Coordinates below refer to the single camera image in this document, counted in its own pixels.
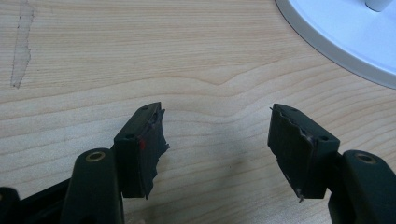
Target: wooden table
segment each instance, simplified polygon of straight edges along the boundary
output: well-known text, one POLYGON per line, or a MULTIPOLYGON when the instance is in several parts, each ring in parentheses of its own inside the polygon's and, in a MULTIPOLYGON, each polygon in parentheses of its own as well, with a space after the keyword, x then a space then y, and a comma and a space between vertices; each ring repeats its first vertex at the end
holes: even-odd
POLYGON ((22 198, 158 101, 171 148, 126 223, 330 223, 330 193, 298 203, 266 145, 273 103, 396 170, 395 91, 315 51, 272 0, 4 0, 0 72, 0 186, 22 198))

